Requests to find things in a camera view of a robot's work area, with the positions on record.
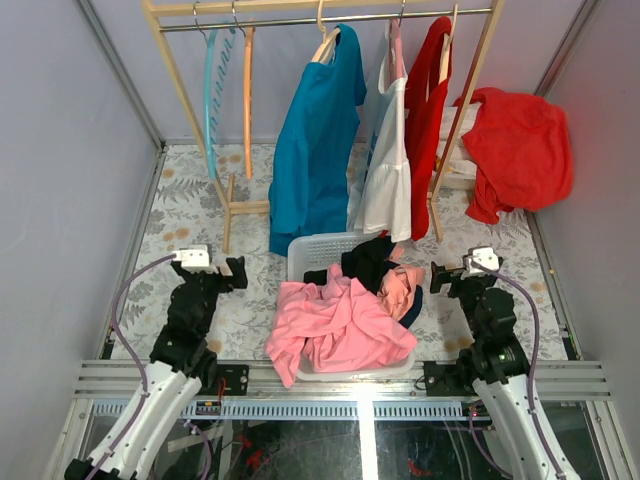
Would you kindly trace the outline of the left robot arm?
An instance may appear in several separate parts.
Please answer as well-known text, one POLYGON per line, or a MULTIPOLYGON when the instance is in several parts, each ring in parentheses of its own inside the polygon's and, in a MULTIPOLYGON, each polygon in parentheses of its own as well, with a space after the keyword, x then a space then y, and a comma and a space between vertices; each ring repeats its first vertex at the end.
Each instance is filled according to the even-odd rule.
POLYGON ((199 394, 215 397, 219 413, 225 396, 247 392, 249 369, 219 365, 207 346, 220 295, 248 286, 245 260, 228 257, 215 267, 204 250, 182 250, 167 258, 182 282, 170 295, 167 320, 150 353, 138 363, 141 380, 111 430, 85 460, 67 466, 67 479, 146 479, 184 410, 199 394))

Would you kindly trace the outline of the pink t shirt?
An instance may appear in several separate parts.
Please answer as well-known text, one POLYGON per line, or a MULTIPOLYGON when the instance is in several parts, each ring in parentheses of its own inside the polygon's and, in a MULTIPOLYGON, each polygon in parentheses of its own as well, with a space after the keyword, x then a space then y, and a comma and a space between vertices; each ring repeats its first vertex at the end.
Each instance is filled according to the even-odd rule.
POLYGON ((265 352, 290 388, 303 359, 315 374, 378 369, 406 360, 416 345, 376 295, 333 264, 324 285, 280 285, 265 352))

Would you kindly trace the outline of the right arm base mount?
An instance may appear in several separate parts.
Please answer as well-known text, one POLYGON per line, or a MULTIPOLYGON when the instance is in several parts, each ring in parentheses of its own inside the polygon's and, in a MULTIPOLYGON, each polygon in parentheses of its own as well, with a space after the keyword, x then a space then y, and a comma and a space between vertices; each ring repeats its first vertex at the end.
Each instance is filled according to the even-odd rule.
POLYGON ((423 361, 414 387, 431 397, 467 397, 474 394, 466 374, 454 363, 423 361))

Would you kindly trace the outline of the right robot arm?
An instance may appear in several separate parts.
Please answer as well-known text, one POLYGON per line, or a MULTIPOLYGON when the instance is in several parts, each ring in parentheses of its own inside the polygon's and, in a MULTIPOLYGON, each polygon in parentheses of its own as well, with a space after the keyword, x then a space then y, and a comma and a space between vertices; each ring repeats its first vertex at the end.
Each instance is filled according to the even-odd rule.
POLYGON ((430 292, 449 287, 448 296, 459 301, 472 333, 472 344, 462 349, 448 370, 454 385, 479 401, 469 408, 469 421, 482 405, 492 420, 507 455, 508 479, 577 479, 579 477, 541 404, 535 385, 540 343, 540 318, 531 295, 500 272, 466 257, 465 267, 448 269, 431 264, 430 292), (513 295, 495 285, 500 280, 521 293, 533 313, 534 346, 526 354, 515 334, 517 316, 513 295))

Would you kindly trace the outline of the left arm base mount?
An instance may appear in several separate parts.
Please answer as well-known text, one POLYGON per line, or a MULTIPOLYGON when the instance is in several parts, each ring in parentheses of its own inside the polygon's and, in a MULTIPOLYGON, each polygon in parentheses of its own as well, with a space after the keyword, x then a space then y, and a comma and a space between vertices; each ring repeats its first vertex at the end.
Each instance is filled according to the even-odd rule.
POLYGON ((218 366, 214 380, 214 392, 220 397, 246 396, 250 367, 246 364, 222 364, 218 366))

